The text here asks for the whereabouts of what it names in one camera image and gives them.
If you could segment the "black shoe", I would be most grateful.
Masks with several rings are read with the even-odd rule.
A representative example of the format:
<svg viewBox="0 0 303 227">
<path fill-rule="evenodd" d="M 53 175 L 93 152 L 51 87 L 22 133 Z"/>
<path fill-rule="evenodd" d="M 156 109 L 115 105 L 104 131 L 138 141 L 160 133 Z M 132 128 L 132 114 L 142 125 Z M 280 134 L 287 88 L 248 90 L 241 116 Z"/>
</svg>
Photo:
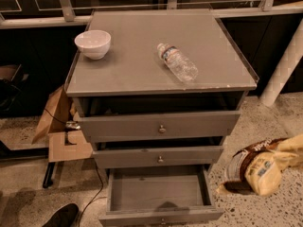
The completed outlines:
<svg viewBox="0 0 303 227">
<path fill-rule="evenodd" d="M 71 227 L 79 212 L 75 203 L 60 208 L 42 227 Z"/>
</svg>

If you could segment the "brown yellow chip bag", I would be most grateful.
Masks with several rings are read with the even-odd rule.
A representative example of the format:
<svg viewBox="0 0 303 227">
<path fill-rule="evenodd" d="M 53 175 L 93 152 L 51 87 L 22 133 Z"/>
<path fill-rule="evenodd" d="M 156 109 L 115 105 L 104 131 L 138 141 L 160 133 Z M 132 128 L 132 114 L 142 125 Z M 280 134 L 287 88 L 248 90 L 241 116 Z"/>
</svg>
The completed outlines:
<svg viewBox="0 0 303 227">
<path fill-rule="evenodd" d="M 303 134 L 257 142 L 233 155 L 217 192 L 270 196 L 279 189 L 282 172 L 302 163 Z"/>
</svg>

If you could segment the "grey wooden drawer cabinet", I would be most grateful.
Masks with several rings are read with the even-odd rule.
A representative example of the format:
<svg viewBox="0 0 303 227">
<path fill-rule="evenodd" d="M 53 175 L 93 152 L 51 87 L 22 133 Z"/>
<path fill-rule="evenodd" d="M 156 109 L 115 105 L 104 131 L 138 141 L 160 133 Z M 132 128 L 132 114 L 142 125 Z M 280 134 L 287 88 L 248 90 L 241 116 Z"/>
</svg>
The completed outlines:
<svg viewBox="0 0 303 227">
<path fill-rule="evenodd" d="M 258 77 L 220 19 L 207 9 L 97 12 L 89 28 L 112 36 L 98 61 L 80 55 L 66 92 L 79 117 L 240 111 Z M 197 67 L 183 83 L 158 57 L 177 47 Z M 226 136 L 89 143 L 99 150 L 222 146 Z"/>
</svg>

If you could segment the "metal window railing frame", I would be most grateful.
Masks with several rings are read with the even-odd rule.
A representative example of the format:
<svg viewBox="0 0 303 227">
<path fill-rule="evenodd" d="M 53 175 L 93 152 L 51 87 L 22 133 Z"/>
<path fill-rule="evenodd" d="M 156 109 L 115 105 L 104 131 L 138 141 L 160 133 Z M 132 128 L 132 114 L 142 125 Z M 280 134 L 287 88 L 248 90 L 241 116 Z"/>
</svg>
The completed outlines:
<svg viewBox="0 0 303 227">
<path fill-rule="evenodd" d="M 211 9 L 221 18 L 300 13 L 302 0 L 0 0 L 0 25 L 85 24 L 95 11 Z"/>
</svg>

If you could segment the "clear plastic water bottle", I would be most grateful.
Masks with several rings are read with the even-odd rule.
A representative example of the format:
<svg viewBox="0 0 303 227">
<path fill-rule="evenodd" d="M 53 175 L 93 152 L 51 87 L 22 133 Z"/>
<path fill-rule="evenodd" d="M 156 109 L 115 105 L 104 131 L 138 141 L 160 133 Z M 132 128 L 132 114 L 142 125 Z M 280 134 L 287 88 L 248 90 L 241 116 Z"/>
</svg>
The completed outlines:
<svg viewBox="0 0 303 227">
<path fill-rule="evenodd" d="M 197 78 L 199 71 L 196 65 L 177 47 L 171 44 L 159 44 L 157 52 L 158 57 L 181 82 L 192 82 Z"/>
</svg>

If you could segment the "white diagonal pole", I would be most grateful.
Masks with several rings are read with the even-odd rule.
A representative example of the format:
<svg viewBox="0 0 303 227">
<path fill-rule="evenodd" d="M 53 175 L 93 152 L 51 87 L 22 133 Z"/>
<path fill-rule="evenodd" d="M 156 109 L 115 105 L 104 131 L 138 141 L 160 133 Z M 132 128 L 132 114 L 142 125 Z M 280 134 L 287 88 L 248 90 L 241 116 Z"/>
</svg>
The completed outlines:
<svg viewBox="0 0 303 227">
<path fill-rule="evenodd" d="M 303 58 L 303 20 L 296 29 L 276 69 L 259 97 L 266 107 L 274 105 L 277 97 Z"/>
</svg>

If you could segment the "grey bottom drawer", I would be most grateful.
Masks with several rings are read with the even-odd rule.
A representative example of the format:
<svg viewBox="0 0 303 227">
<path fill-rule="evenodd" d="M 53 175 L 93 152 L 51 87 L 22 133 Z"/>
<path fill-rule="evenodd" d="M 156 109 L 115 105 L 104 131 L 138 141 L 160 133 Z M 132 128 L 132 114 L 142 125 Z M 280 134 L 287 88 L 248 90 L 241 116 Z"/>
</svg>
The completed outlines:
<svg viewBox="0 0 303 227">
<path fill-rule="evenodd" d="M 220 218 L 204 166 L 110 171 L 103 227 L 208 222 Z"/>
</svg>

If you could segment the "black metal stand leg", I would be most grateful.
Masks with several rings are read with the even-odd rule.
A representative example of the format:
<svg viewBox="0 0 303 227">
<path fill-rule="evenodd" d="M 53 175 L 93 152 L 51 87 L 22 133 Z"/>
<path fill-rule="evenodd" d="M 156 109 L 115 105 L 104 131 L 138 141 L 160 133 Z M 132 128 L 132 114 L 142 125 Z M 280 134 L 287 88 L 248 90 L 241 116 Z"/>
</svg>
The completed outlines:
<svg viewBox="0 0 303 227">
<path fill-rule="evenodd" d="M 43 188 L 48 188 L 49 186 L 51 186 L 53 184 L 52 175 L 53 175 L 54 168 L 55 168 L 54 162 L 51 162 L 47 165 L 45 177 L 43 180 Z"/>
</svg>

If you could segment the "white ceramic bowl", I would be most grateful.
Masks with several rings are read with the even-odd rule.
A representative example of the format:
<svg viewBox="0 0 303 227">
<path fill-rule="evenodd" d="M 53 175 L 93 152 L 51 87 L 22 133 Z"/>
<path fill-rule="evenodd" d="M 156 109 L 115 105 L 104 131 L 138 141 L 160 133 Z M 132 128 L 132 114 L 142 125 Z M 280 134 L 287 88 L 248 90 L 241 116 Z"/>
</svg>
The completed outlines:
<svg viewBox="0 0 303 227">
<path fill-rule="evenodd" d="M 74 43 L 78 50 L 91 60 L 102 59 L 111 46 L 111 35 L 103 30 L 87 30 L 79 34 Z"/>
</svg>

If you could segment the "brown cardboard box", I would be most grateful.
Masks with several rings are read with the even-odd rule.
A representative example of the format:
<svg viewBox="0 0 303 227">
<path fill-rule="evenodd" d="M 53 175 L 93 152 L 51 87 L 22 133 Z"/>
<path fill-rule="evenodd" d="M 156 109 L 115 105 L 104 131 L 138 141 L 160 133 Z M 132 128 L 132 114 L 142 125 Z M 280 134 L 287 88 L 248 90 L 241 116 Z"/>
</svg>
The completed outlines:
<svg viewBox="0 0 303 227">
<path fill-rule="evenodd" d="M 72 119 L 72 100 L 63 87 L 50 94 L 32 143 L 47 142 L 48 161 L 72 161 L 92 157 L 92 146 L 86 142 L 81 130 L 69 130 L 66 123 Z"/>
</svg>

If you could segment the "grey drawer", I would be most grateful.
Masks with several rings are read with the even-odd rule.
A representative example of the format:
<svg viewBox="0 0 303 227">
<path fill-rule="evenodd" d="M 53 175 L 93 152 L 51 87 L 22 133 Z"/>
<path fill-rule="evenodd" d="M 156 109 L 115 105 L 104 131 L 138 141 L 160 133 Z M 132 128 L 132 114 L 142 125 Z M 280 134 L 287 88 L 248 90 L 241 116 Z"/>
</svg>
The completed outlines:
<svg viewBox="0 0 303 227">
<path fill-rule="evenodd" d="M 103 227 L 208 222 L 220 218 L 204 166 L 110 171 Z"/>
<path fill-rule="evenodd" d="M 99 150 L 93 152 L 93 157 L 99 168 L 212 165 L 222 152 L 223 146 L 140 148 Z"/>
<path fill-rule="evenodd" d="M 152 113 L 79 117 L 91 143 L 227 136 L 239 111 Z"/>
</svg>

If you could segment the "grey middle drawer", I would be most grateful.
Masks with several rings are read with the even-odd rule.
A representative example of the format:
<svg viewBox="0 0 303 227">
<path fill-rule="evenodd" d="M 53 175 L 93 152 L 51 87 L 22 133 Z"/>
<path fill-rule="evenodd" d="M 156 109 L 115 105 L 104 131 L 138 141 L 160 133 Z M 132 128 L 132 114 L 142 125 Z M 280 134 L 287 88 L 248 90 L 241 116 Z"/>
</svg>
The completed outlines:
<svg viewBox="0 0 303 227">
<path fill-rule="evenodd" d="M 212 165 L 222 152 L 223 146 L 140 148 L 99 150 L 93 152 L 93 157 L 99 168 Z"/>
</svg>

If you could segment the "grey top drawer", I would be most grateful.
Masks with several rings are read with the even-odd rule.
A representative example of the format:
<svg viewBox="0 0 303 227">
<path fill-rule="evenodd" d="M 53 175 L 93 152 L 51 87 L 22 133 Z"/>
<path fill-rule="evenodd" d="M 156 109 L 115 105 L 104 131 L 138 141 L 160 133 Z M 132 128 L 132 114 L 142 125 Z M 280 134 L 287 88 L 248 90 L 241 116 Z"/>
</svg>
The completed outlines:
<svg viewBox="0 0 303 227">
<path fill-rule="evenodd" d="M 239 111 L 152 113 L 79 117 L 91 143 L 227 136 Z"/>
</svg>

